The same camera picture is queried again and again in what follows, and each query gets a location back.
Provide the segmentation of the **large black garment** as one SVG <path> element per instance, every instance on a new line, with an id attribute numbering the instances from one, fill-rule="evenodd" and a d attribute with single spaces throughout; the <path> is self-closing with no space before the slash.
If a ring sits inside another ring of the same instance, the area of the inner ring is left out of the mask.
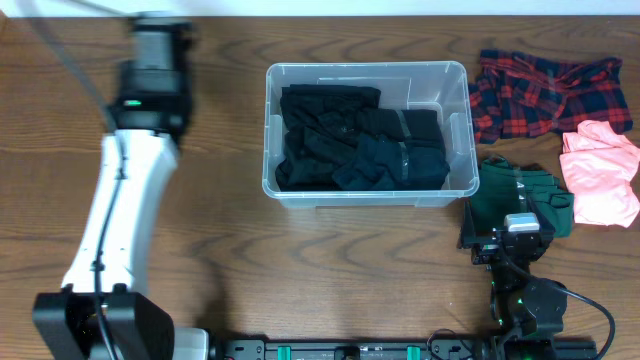
<path id="1" fill-rule="evenodd" d="M 355 155 L 362 127 L 357 115 L 376 110 L 381 91 L 373 87 L 294 84 L 282 89 L 286 127 L 284 160 L 275 177 L 285 192 L 335 191 L 334 173 Z"/>

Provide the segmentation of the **black garment with tape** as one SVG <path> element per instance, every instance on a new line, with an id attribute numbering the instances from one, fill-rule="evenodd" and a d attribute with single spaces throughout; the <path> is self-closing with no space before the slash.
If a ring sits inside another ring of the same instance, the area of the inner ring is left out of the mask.
<path id="1" fill-rule="evenodd" d="M 395 141 L 425 142 L 446 152 L 435 110 L 365 109 L 357 113 L 356 124 L 371 135 L 384 135 Z"/>

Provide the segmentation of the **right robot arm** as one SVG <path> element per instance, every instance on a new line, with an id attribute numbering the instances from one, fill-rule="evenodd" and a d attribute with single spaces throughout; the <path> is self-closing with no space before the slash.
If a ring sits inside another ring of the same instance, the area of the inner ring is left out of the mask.
<path id="1" fill-rule="evenodd" d="M 473 359 L 542 359 L 553 357 L 553 338 L 563 331 L 567 296 L 554 281 L 531 274 L 530 264 L 549 248 L 555 228 L 531 200 L 524 210 L 504 217 L 482 232 L 480 217 L 464 204 L 457 247 L 471 252 L 471 263 L 491 273 L 490 314 L 500 331 L 473 342 Z"/>

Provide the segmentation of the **dark teal garment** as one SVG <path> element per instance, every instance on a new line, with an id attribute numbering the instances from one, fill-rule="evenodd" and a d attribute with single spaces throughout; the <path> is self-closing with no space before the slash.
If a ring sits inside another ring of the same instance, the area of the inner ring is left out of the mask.
<path id="1" fill-rule="evenodd" d="M 362 134 L 353 157 L 332 175 L 343 191 L 440 190 L 450 172 L 441 143 Z"/>

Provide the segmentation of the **pink garment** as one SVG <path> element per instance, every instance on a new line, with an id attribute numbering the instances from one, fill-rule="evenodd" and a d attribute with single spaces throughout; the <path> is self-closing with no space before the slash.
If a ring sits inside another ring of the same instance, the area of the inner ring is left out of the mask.
<path id="1" fill-rule="evenodd" d="M 563 135 L 563 178 L 574 195 L 574 221 L 629 227 L 639 214 L 631 181 L 639 170 L 639 148 L 607 122 L 586 120 Z"/>

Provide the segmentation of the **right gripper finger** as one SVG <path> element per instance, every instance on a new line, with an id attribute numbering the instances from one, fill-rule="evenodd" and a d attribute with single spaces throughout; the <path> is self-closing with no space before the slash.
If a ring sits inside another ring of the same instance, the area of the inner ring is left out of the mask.
<path id="1" fill-rule="evenodd" d="M 525 225 L 525 230 L 528 232 L 536 230 L 547 235 L 554 235 L 555 227 L 546 218 L 530 196 L 526 196 L 526 206 L 528 222 Z"/>
<path id="2" fill-rule="evenodd" d="M 475 228 L 473 212 L 469 202 L 464 203 L 464 213 L 460 229 L 460 245 L 474 246 L 478 242 L 478 233 Z"/>

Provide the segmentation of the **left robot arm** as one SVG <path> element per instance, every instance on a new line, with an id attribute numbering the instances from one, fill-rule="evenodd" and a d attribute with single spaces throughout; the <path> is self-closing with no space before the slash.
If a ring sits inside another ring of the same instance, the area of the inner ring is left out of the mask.
<path id="1" fill-rule="evenodd" d="M 78 251 L 57 292 L 37 295 L 32 320 L 56 359 L 214 358 L 201 328 L 174 324 L 148 290 L 158 210 L 193 110 L 191 22 L 141 14 L 134 56 L 103 104 L 99 179 Z"/>

